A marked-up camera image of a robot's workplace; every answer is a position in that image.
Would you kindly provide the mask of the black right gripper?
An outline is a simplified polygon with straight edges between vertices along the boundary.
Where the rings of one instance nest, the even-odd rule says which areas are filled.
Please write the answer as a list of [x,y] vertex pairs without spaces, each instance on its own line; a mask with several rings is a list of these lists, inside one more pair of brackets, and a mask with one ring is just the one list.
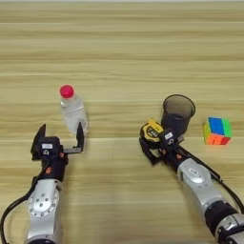
[[[184,136],[180,135],[174,139],[174,143],[181,143],[184,141]],[[188,158],[178,145],[166,145],[159,144],[159,142],[154,142],[147,140],[143,137],[139,138],[139,143],[142,149],[142,152],[147,156],[152,165],[157,164],[160,161],[163,161],[172,169],[177,169],[179,165]]]

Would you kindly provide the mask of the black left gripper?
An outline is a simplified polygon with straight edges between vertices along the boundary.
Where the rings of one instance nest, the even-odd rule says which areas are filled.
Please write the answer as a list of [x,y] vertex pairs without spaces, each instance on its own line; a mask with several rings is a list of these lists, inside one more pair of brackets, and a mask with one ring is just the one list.
[[30,153],[32,155],[32,161],[41,162],[41,173],[37,175],[39,180],[41,179],[54,179],[58,181],[64,180],[65,169],[69,163],[68,155],[81,153],[84,149],[85,135],[83,132],[82,124],[78,124],[76,140],[77,147],[64,149],[63,146],[52,147],[51,149],[38,149],[38,141],[46,134],[46,125],[43,124],[37,134],[35,135]]

